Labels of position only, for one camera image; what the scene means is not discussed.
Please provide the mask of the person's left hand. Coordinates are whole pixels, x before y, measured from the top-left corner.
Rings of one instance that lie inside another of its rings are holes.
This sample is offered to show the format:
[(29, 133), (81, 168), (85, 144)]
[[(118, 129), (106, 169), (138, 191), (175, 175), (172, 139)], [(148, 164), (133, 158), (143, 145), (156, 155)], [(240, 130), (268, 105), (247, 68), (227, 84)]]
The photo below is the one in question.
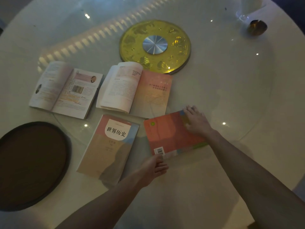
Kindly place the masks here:
[(139, 187), (147, 187), (155, 178), (164, 175), (168, 169), (169, 166), (165, 163), (165, 161), (163, 164), (154, 164), (154, 156), (150, 157), (136, 172)]

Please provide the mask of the person's right hand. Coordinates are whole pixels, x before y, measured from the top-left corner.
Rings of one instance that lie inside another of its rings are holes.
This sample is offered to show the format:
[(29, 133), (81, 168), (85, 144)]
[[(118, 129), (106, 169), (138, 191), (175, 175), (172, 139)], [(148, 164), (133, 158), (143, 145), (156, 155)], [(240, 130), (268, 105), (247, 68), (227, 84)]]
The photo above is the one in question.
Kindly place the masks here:
[(189, 120), (189, 123), (185, 125), (188, 131), (205, 138), (208, 138), (211, 135), (213, 129), (208, 122), (208, 119), (196, 108), (196, 106), (191, 107), (190, 105), (187, 105), (183, 111)]

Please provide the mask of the orange-red textbook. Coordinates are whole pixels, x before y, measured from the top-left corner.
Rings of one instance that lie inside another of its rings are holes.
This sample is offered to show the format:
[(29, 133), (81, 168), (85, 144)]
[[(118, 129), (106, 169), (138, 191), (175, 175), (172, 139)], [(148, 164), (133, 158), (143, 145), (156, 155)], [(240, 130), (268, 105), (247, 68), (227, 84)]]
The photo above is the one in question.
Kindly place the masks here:
[(186, 124), (190, 122), (183, 110), (144, 120), (151, 154), (161, 154), (168, 159), (206, 146), (206, 140), (189, 132)]

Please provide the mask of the person's left forearm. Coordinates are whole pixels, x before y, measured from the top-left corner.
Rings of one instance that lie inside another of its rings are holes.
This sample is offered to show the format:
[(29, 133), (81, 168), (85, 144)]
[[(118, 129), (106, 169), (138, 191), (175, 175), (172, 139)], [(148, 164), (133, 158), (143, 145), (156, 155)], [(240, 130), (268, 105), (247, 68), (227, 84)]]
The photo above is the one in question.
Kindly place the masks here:
[(55, 229), (113, 229), (144, 187), (142, 178), (141, 170), (134, 172), (114, 188), (75, 211)]

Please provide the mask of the person's right forearm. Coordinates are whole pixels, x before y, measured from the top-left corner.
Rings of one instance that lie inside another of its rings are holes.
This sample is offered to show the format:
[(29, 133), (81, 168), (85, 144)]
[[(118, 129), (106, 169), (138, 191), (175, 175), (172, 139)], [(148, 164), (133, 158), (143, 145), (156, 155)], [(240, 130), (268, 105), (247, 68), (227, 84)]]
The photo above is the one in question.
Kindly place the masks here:
[(216, 130), (203, 135), (259, 229), (305, 229), (305, 202)]

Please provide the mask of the round glass lazy susan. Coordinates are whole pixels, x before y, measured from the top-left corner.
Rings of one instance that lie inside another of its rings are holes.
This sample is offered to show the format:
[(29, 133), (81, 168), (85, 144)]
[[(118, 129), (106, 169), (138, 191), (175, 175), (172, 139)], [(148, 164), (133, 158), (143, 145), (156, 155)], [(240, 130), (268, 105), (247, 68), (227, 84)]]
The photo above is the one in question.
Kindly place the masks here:
[(106, 75), (120, 60), (143, 68), (141, 120), (196, 105), (239, 148), (268, 105), (275, 76), (271, 3), (252, 0), (49, 0), (55, 55)]

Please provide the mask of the closed beige history textbook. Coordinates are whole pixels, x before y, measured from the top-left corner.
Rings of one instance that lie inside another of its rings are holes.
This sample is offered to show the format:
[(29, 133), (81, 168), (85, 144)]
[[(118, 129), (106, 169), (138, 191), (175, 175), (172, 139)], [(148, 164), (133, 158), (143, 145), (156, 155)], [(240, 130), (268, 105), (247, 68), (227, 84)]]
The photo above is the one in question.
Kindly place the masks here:
[(78, 165), (77, 172), (112, 188), (121, 179), (139, 124), (102, 115)]

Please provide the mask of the open textbook with orange page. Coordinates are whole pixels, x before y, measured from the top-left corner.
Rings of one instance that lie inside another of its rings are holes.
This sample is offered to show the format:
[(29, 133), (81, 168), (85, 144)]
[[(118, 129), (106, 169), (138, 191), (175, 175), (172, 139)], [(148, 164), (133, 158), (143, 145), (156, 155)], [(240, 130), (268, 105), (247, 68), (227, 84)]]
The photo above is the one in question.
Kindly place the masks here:
[(96, 107), (151, 119), (165, 115), (173, 77), (143, 69), (137, 62), (111, 66)]

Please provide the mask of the gold round turntable base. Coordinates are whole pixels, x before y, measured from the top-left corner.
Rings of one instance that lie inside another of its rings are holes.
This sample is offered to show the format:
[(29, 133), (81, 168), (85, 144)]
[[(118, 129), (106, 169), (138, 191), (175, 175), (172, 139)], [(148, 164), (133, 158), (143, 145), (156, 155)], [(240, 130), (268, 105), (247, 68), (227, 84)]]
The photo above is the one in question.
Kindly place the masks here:
[(178, 25), (147, 20), (133, 24), (122, 34), (119, 54), (123, 62), (137, 62), (145, 70), (174, 74), (189, 61), (191, 42)]

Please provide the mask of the small brass round object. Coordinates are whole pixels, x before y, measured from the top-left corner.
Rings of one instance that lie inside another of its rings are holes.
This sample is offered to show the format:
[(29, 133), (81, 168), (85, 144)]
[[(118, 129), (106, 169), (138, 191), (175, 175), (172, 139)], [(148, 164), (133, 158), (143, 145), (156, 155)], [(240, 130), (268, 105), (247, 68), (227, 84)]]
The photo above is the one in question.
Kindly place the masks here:
[(262, 35), (267, 29), (267, 24), (262, 20), (252, 20), (247, 27), (247, 32), (256, 37)]

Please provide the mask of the open textbook with white pages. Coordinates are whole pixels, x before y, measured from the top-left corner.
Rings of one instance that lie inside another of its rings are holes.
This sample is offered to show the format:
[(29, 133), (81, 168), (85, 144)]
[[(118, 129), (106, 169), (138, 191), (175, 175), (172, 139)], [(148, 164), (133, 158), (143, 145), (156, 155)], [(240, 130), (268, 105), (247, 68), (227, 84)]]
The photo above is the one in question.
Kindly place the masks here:
[(103, 75), (52, 61), (37, 82), (29, 107), (86, 119)]

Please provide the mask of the white cup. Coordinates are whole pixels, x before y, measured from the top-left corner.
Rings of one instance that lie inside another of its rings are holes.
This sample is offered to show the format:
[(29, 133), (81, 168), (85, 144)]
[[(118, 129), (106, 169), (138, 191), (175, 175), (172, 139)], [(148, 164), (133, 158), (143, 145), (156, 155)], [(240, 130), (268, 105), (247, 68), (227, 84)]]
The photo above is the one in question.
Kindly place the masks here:
[(254, 12), (266, 6), (265, 0), (240, 0), (240, 6), (236, 12), (236, 18), (241, 21), (246, 21)]

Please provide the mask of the round dark brown tray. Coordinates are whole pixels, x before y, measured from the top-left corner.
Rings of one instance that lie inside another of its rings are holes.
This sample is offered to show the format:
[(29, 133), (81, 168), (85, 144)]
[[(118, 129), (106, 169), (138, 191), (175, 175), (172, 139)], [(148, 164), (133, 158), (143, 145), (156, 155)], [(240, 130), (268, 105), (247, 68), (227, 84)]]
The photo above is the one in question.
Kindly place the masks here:
[(0, 211), (27, 209), (62, 181), (71, 161), (70, 138), (56, 125), (22, 124), (0, 138)]

